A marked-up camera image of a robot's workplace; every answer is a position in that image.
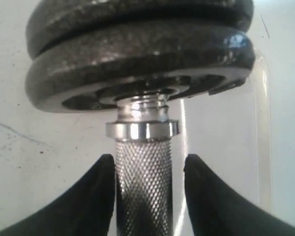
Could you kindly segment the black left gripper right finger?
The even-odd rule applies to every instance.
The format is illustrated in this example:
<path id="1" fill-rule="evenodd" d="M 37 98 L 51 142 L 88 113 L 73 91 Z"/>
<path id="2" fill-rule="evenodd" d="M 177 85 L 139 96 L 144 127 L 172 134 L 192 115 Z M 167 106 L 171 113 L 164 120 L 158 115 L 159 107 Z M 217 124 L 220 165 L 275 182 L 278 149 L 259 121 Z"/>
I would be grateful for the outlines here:
<path id="1" fill-rule="evenodd" d="M 185 160 L 185 197 L 196 236 L 295 236 L 295 227 L 228 186 L 196 154 Z"/>

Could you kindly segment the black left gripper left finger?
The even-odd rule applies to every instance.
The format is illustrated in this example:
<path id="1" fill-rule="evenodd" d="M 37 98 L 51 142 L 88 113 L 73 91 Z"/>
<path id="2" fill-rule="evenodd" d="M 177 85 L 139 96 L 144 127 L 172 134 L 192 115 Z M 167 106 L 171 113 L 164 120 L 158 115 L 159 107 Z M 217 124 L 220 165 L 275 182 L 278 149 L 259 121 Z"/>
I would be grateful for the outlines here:
<path id="1" fill-rule="evenodd" d="M 114 203 L 114 159 L 104 154 L 61 196 L 0 236 L 106 236 Z"/>

